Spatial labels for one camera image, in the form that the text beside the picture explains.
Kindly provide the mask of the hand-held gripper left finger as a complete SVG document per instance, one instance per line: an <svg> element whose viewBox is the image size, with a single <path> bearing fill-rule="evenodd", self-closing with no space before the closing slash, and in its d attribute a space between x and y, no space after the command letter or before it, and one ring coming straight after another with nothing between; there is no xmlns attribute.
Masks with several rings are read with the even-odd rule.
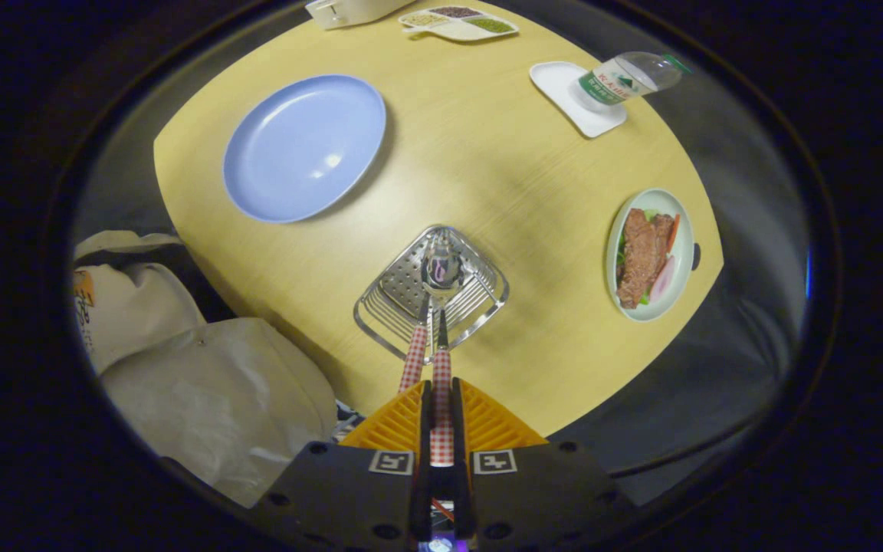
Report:
<svg viewBox="0 0 883 552"><path fill-rule="evenodd" d="M311 442L250 510L298 551L413 551L431 534L432 385L391 399L343 442Z"/></svg>

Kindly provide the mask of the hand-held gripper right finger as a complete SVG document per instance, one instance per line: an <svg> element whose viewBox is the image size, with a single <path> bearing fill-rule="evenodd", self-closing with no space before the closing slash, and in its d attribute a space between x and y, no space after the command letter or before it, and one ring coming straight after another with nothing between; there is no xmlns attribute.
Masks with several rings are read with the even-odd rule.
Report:
<svg viewBox="0 0 883 552"><path fill-rule="evenodd" d="M478 551L585 551L633 503L582 445L551 442L469 382L451 391L457 537Z"/></svg>

